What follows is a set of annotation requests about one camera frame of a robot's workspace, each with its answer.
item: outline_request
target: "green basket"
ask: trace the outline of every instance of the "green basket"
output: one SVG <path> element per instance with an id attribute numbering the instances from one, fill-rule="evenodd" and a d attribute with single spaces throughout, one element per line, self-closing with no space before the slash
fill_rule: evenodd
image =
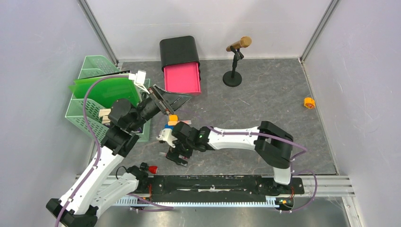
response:
<path id="1" fill-rule="evenodd" d="M 104 75 L 113 72 L 119 72 L 119 70 L 104 56 L 86 56 L 84 65 L 82 66 L 81 73 L 79 74 L 78 79 Z M 150 79 L 145 80 L 144 86 L 146 88 L 150 86 Z M 75 96 L 72 95 L 70 104 L 68 105 L 68 109 L 65 114 L 65 118 L 67 118 L 75 126 L 81 129 L 86 135 L 92 138 L 92 135 L 90 134 L 84 121 L 84 116 L 82 112 L 83 103 L 84 99 L 75 98 Z M 92 99 L 87 100 L 86 111 L 89 125 L 92 127 L 93 132 L 95 133 L 97 139 L 99 141 L 102 141 L 103 137 L 105 137 L 105 134 L 109 128 L 107 126 L 102 125 L 102 121 L 98 117 L 100 109 L 105 109 L 105 108 Z M 149 133 L 150 133 L 150 120 L 143 125 L 142 133 L 137 134 L 139 135 L 138 142 L 149 141 Z"/>

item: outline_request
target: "metal corner post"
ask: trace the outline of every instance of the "metal corner post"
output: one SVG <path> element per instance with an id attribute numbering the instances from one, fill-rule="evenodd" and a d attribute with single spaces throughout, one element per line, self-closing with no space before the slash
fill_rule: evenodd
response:
<path id="1" fill-rule="evenodd" d="M 81 6 L 82 10 L 84 11 L 90 25 L 92 26 L 94 32 L 96 33 L 97 37 L 99 38 L 100 42 L 102 43 L 102 46 L 105 48 L 110 60 L 117 65 L 118 64 L 118 59 L 115 56 L 109 42 L 106 39 L 106 36 L 104 35 L 102 29 L 100 28 L 99 23 L 97 22 L 92 10 L 89 7 L 89 4 L 87 0 L 77 0 L 79 5 Z"/>
<path id="2" fill-rule="evenodd" d="M 327 7 L 326 11 L 323 14 L 322 19 L 320 20 L 317 28 L 315 29 L 311 39 L 308 42 L 308 45 L 306 45 L 306 48 L 304 52 L 302 53 L 301 57 L 299 58 L 301 64 L 304 63 L 306 58 L 308 57 L 309 53 L 311 52 L 311 49 L 313 48 L 314 44 L 316 43 L 317 39 L 319 38 L 320 34 L 322 33 L 324 27 L 327 24 L 327 21 L 329 21 L 331 15 L 333 14 L 334 10 L 336 9 L 338 3 L 340 0 L 331 0 L 329 6 Z"/>

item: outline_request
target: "gold microphone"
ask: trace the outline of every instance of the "gold microphone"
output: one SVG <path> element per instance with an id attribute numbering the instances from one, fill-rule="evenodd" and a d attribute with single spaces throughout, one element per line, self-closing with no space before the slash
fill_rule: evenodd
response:
<path id="1" fill-rule="evenodd" d="M 231 45 L 228 45 L 228 47 L 226 48 L 226 51 L 227 52 L 231 51 L 230 46 L 233 46 L 234 49 L 239 49 L 239 48 L 246 48 L 249 45 L 251 45 L 251 43 L 252 43 L 252 39 L 249 36 L 242 36 L 242 38 L 239 41 L 237 41 Z"/>

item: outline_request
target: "pink tray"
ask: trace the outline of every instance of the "pink tray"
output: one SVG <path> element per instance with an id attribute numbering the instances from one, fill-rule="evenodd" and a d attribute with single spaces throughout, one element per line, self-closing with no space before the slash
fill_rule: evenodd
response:
<path id="1" fill-rule="evenodd" d="M 164 85 L 166 91 L 200 95 L 198 63 L 189 62 L 164 67 Z"/>

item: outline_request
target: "red knob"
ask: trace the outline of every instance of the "red knob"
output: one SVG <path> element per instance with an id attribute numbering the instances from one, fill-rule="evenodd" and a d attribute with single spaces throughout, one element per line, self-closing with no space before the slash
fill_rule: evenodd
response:
<path id="1" fill-rule="evenodd" d="M 157 173 L 157 166 L 149 166 L 149 172 L 156 174 Z"/>

